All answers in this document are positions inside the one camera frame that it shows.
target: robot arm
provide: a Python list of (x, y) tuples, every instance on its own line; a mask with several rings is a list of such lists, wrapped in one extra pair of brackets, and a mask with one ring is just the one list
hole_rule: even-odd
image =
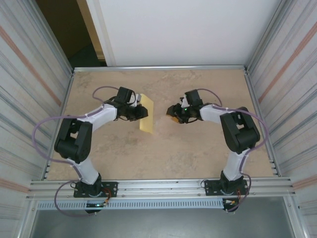
[(101, 192), (101, 176), (89, 158), (92, 133), (104, 124), (122, 117), (129, 121), (147, 117), (148, 111), (139, 104), (140, 100), (141, 95), (120, 87), (115, 97), (87, 113), (85, 118), (62, 121), (54, 150), (79, 171), (83, 193), (97, 196)]
[(225, 194), (236, 191), (243, 180), (240, 165), (245, 153), (260, 140), (260, 133), (252, 118), (240, 112), (220, 110), (214, 104), (203, 104), (197, 90), (186, 92), (180, 103), (169, 107), (166, 114), (176, 118), (181, 124), (197, 120), (221, 124), (230, 149), (227, 164), (220, 175), (221, 190)]

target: corrugated metal wall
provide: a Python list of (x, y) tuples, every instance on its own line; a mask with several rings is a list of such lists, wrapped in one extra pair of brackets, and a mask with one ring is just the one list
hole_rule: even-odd
[(317, 236), (317, 1), (292, 1), (276, 27), (250, 67), (251, 82), (280, 172)]
[[(28, 0), (0, 2), (0, 237), (13, 237), (32, 179), (46, 165), (32, 147), (36, 122), (59, 115), (71, 69)], [(37, 142), (48, 151), (56, 122)]]

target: yellow sponge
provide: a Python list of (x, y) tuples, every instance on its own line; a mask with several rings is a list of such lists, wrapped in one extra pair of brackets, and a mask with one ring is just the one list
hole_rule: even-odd
[(140, 130), (153, 134), (154, 102), (146, 95), (141, 93), (140, 103), (148, 110), (148, 116), (146, 118), (140, 119)]

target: marble-pattern surface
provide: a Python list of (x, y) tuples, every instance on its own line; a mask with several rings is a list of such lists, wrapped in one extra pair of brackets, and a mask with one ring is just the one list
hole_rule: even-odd
[[(195, 88), (213, 90), (229, 108), (247, 107), (254, 112), (241, 70), (167, 70), (78, 72), (75, 74), (65, 114), (81, 115), (99, 106), (91, 97), (100, 86), (124, 86), (154, 101), (154, 134), (139, 130), (139, 122), (114, 121), (93, 134), (91, 159), (103, 179), (218, 178), (229, 149), (221, 125), (197, 121), (177, 124), (165, 115), (184, 92)], [(108, 99), (113, 89), (97, 96)], [(200, 92), (204, 102), (217, 102)], [(245, 172), (253, 177), (272, 176), (265, 147), (250, 154)], [(70, 166), (52, 163), (48, 179), (75, 179)]]

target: ventilated metal strip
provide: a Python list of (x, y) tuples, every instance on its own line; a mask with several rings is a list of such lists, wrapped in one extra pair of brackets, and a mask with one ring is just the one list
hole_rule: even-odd
[[(58, 201), (61, 210), (94, 210), (99, 208), (87, 208), (85, 201)], [(223, 208), (222, 198), (200, 199), (138, 199), (138, 200), (110, 200), (102, 209), (170, 209), (170, 208)], [(55, 210), (53, 201), (40, 201), (38, 210)]]

